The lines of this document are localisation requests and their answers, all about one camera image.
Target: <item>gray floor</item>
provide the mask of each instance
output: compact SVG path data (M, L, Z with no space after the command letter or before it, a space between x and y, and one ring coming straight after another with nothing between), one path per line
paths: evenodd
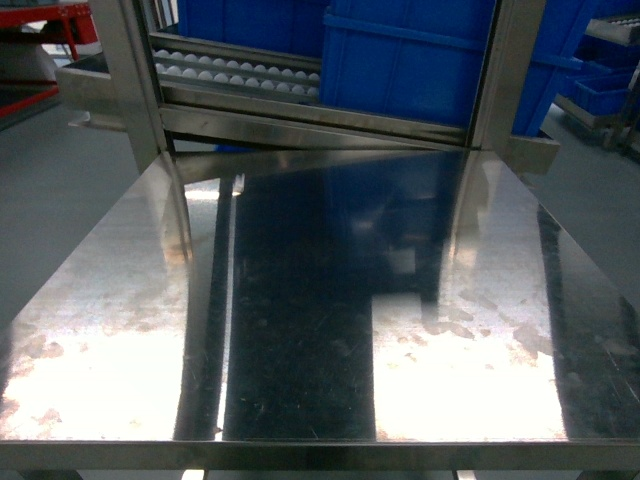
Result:
M0 132L3 321L11 321L137 178L126 135L68 127L67 122L76 115L58 106ZM640 309L640 166L600 148L595 137L568 122L558 109L552 108L544 130L563 147L546 176L530 178L534 192ZM117 477L146 480L149 475L129 472ZM153 476L180 478L179 472ZM282 478L258 473L214 476L233 480ZM87 473L85 477L113 478L104 472ZM383 477L427 478L380 474ZM486 473L481 477L524 480L531 475ZM540 473L534 477L566 480L575 478L575 474ZM0 471L0 478L12 477Z

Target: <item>blue container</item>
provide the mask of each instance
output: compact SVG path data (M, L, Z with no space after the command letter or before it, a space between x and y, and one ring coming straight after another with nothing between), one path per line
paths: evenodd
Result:
M484 42L494 6L495 0L332 0L331 14Z
M334 15L325 25L324 104L469 126L484 42ZM536 135L564 75L579 68L573 59L536 54L514 133Z
M329 0L178 0L186 37L311 57L322 56Z
M593 17L615 17L640 12L640 0L601 0Z
M567 98L573 98L576 92L576 83L587 78L600 77L612 73L612 69L594 61L582 62L579 71L569 73L563 80L558 93Z
M572 57L600 0L547 0L536 54Z
M577 83L574 102L593 115L620 113L629 94L631 74L606 75Z

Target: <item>metal shelving rack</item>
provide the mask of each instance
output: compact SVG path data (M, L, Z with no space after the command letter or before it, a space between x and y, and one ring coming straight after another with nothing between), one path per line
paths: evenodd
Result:
M511 135L544 6L544 0L497 2L468 130L159 79L152 48L227 55L238 61L260 58L300 69L319 69L320 64L306 57L149 35L144 6L124 0L91 2L104 65L72 65L59 72L58 81L69 104L91 112L83 124L127 130L140 171L158 153L172 151L174 136L271 149L475 148L526 150L552 158L555 149L549 142Z

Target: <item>reflective surface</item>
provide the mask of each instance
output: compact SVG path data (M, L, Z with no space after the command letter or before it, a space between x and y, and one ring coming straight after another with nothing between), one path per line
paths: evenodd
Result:
M263 155L186 187L186 255L175 172L145 172L6 327L1 440L163 441L160 464L192 467L620 465L594 446L638 466L636 313L494 154ZM314 444L383 447L296 456Z

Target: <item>metal bar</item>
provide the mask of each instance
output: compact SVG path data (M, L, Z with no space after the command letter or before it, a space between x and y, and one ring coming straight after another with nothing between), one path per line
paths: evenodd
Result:
M138 2L126 0L91 0L91 9L120 113L142 172L160 152L173 148L158 111L162 93L143 13Z
M461 147L372 134L348 128L309 125L238 113L164 105L160 108L165 128L190 135L194 139L247 146L270 146L297 149L434 149L458 150Z
M546 0L498 0L467 145L503 152L513 128Z
M590 442L329 445L284 441L123 441L80 446L77 442L24 441L0 443L0 464L17 470L634 470L640 468L640 446Z

